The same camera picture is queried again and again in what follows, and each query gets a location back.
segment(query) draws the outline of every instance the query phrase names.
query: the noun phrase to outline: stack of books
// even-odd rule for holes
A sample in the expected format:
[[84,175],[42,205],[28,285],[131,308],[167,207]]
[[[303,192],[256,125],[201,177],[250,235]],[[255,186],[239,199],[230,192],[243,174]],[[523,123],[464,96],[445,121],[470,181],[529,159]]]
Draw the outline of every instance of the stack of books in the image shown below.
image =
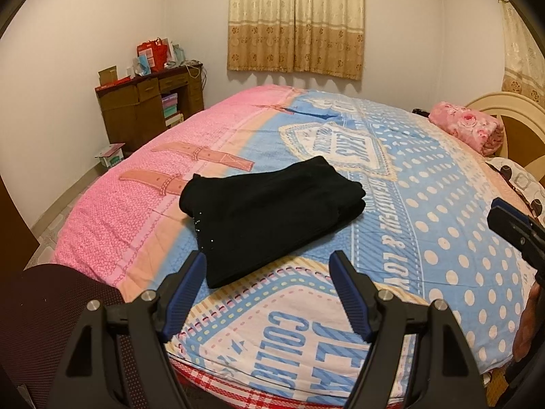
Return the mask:
[[162,98],[163,114],[167,127],[173,127],[184,121],[181,112],[178,110],[178,94],[167,95]]

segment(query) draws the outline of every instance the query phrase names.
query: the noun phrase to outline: floral curtain pattern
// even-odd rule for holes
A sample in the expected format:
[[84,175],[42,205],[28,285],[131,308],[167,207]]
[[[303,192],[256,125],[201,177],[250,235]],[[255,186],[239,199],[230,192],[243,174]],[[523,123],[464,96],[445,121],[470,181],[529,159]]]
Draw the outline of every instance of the floral curtain pattern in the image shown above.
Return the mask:
[[524,21],[507,0],[500,0],[505,37],[505,76],[501,89],[545,107],[545,59]]
[[231,0],[227,68],[361,80],[364,0]]

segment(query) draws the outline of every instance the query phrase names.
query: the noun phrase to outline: red shopping bag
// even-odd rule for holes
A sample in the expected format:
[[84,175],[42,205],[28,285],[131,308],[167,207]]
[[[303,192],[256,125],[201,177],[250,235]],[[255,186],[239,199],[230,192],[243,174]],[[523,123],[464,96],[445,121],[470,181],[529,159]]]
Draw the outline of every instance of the red shopping bag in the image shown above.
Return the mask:
[[138,56],[145,55],[148,58],[149,67],[152,72],[157,72],[165,68],[167,62],[168,45],[164,45],[161,39],[147,41],[137,46]]

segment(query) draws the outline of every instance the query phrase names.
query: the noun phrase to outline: tile floor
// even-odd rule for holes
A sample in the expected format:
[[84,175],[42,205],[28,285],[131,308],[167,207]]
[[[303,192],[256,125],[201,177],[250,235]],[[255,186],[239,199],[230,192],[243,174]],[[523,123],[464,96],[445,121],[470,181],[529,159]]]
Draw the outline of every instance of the tile floor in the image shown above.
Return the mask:
[[47,229],[45,229],[44,233],[37,238],[40,246],[36,249],[36,252],[32,256],[31,260],[28,262],[25,269],[50,262],[53,251],[55,250],[55,247],[57,245],[58,233],[64,225],[66,218],[72,211],[72,208],[76,205],[77,201],[81,198],[85,191],[92,186],[95,181],[96,180],[94,180],[89,186],[81,191],[78,196],[73,199],[59,215],[56,216],[56,218],[49,224]]

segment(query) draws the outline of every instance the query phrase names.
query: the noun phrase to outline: wall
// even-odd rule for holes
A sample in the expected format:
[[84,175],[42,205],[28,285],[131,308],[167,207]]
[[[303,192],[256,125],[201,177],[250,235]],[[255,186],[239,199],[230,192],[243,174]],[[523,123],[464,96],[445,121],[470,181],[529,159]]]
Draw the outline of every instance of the wall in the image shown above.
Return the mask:
[[93,88],[163,33],[164,0],[27,0],[0,39],[0,174],[25,222],[108,144]]
[[443,0],[443,53],[435,102],[466,105],[501,90],[505,67],[498,0]]
[[366,0],[363,81],[309,73],[232,72],[227,64],[229,0],[169,0],[171,39],[208,71],[209,107],[264,83],[341,92],[405,109],[429,108],[440,64],[441,0]]

